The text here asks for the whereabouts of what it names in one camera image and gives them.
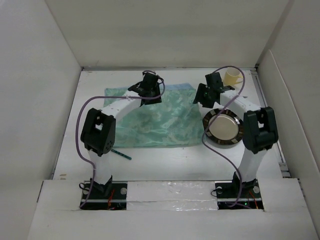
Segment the yellow cup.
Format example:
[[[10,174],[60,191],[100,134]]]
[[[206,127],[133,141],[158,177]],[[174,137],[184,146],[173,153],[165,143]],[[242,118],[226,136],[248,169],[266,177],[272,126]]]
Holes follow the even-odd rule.
[[[240,70],[228,67],[224,74],[223,83],[225,86],[234,86],[243,82],[243,75]]]

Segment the dark rimmed cream plate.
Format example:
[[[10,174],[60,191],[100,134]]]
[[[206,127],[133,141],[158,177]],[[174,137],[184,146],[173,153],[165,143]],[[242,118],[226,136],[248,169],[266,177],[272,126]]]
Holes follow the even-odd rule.
[[[203,128],[206,129],[211,122],[213,123],[205,134],[217,145],[236,145],[242,141],[244,136],[243,120],[229,109],[225,109],[214,120],[221,110],[221,108],[215,108],[206,113],[202,119]]]

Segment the green patterned cloth napkin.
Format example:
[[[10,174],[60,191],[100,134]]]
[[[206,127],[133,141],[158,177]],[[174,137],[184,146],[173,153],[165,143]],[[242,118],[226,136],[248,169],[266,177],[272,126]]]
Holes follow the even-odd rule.
[[[116,122],[115,148],[190,147],[201,143],[202,116],[189,83],[162,86],[162,102],[143,105]]]

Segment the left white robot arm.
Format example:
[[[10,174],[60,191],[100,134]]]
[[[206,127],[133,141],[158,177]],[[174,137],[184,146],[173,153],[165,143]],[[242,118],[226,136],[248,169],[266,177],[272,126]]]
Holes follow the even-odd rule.
[[[130,86],[122,96],[95,96],[85,102],[86,106],[96,99],[115,100],[101,109],[91,108],[86,114],[81,134],[76,138],[89,154],[87,161],[94,170],[92,182],[98,197],[107,198],[112,191],[108,154],[115,144],[116,123],[143,105],[161,103],[164,92],[164,80],[155,72],[146,70],[142,72],[142,80]]]

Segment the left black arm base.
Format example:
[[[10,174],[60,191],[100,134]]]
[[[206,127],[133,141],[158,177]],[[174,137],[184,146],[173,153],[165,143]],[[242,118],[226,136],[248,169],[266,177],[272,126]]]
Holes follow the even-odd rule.
[[[82,191],[79,208],[81,210],[122,211],[127,209],[127,181],[113,181],[112,177],[106,184],[93,183],[92,179],[81,182]]]

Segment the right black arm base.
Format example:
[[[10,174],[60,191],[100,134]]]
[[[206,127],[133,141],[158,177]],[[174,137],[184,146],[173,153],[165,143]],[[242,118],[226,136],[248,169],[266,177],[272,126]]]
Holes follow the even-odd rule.
[[[232,180],[214,182],[211,195],[217,200],[218,210],[263,210],[259,182],[254,179],[240,184],[236,173]]]

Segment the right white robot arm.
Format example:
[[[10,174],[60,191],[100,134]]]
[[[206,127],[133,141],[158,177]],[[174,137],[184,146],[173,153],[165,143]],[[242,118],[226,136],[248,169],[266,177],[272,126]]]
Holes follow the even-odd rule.
[[[231,191],[243,197],[249,192],[248,183],[257,178],[267,151],[279,139],[275,112],[271,107],[260,107],[240,96],[232,86],[224,86],[218,72],[205,75],[205,80],[205,84],[198,85],[193,103],[209,109],[217,103],[242,120],[244,153],[235,172],[239,180],[231,184]]]

